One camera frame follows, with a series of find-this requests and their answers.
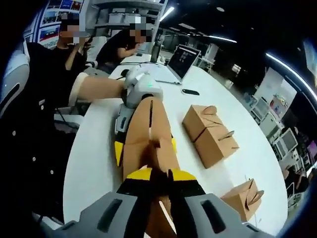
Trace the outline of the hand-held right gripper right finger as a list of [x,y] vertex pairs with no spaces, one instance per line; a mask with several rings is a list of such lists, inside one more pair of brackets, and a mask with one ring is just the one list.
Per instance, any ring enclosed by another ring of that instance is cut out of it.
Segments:
[[205,193],[196,178],[169,170],[171,216],[179,238],[271,238],[213,193]]

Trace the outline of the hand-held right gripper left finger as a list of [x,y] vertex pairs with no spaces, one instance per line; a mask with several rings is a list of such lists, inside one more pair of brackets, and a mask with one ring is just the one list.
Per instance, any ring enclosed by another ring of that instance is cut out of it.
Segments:
[[51,238],[142,238],[153,199],[151,168],[141,168],[123,181],[117,191],[102,196],[70,221],[51,230]]

